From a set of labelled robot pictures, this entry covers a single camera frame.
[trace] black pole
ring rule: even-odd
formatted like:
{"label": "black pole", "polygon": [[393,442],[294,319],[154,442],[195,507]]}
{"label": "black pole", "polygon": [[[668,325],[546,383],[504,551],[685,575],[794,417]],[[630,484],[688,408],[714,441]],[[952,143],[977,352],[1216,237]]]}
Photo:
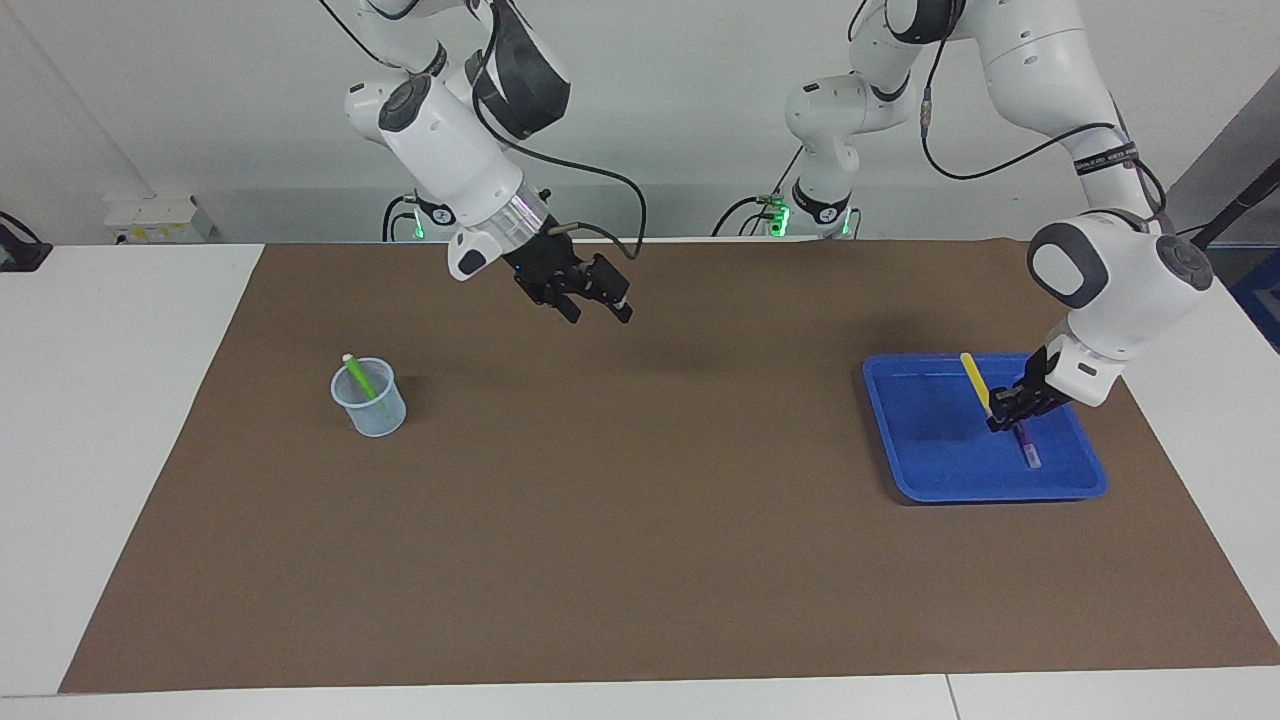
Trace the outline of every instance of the black pole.
{"label": "black pole", "polygon": [[1251,208],[1266,200],[1268,195],[1275,192],[1276,187],[1280,187],[1280,159],[1271,163],[1271,167],[1263,170],[1258,176],[1258,179],[1249,183],[1249,187],[1244,188],[1244,192],[1239,197],[1233,200],[1216,218],[1210,220],[1204,225],[1204,229],[1192,241],[1192,245],[1201,250],[1208,247],[1208,243],[1217,240],[1217,236],[1222,234],[1222,231],[1231,227]]}

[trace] white wall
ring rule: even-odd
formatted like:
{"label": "white wall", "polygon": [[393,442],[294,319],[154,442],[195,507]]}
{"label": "white wall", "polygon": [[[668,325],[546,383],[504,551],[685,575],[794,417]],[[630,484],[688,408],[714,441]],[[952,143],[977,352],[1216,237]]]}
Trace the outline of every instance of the white wall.
{"label": "white wall", "polygon": [[[146,181],[196,193],[225,241],[372,238],[385,199],[408,183],[389,154],[347,127],[346,87],[379,68],[317,3],[0,1]],[[1280,64],[1276,0],[1080,4],[1103,76],[1166,184]],[[777,179],[795,147],[781,117],[786,92],[849,69],[844,33],[855,5],[796,3],[780,15],[785,5],[763,0],[524,0],[575,83],[570,115],[531,145],[635,177],[653,196],[654,234],[704,234],[731,201]],[[465,12],[451,15],[444,40],[461,58],[483,37]],[[422,32],[430,42],[429,24]],[[77,123],[56,115],[15,56],[0,46],[0,206],[55,242],[101,241],[99,200],[128,183]],[[1041,140],[996,115],[972,45],[947,51],[932,138],[959,170]],[[1025,236],[1082,206],[1060,151],[961,184],[928,169],[913,123],[859,147],[855,202],[867,236]],[[529,169],[557,191],[562,219],[631,232],[623,188]]]}

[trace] green marker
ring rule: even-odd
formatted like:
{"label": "green marker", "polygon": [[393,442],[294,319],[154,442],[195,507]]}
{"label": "green marker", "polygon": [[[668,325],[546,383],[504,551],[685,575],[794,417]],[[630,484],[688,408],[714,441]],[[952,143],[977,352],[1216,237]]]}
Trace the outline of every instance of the green marker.
{"label": "green marker", "polygon": [[351,354],[343,355],[342,364],[347,366],[347,372],[356,379],[356,384],[360,386],[360,389],[365,391],[369,400],[378,400],[378,389],[374,388],[374,383],[369,382],[369,375],[365,374],[365,369],[360,366],[356,356]]}

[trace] wall outlet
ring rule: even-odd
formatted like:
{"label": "wall outlet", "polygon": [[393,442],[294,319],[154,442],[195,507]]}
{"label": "wall outlet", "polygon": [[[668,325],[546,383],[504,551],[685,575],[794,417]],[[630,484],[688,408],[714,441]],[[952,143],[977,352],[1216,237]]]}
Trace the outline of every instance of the wall outlet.
{"label": "wall outlet", "polygon": [[116,245],[198,243],[214,233],[212,220],[191,195],[108,202],[105,224]]}

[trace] brown paper mat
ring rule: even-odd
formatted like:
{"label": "brown paper mat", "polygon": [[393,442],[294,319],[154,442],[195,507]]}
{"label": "brown paper mat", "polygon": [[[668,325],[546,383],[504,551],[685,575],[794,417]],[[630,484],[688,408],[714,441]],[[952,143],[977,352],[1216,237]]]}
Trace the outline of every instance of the brown paper mat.
{"label": "brown paper mat", "polygon": [[443,260],[266,249],[64,692],[1280,662],[1123,387],[1101,501],[892,491],[861,361],[1038,346],[1024,246],[654,246],[630,327]]}

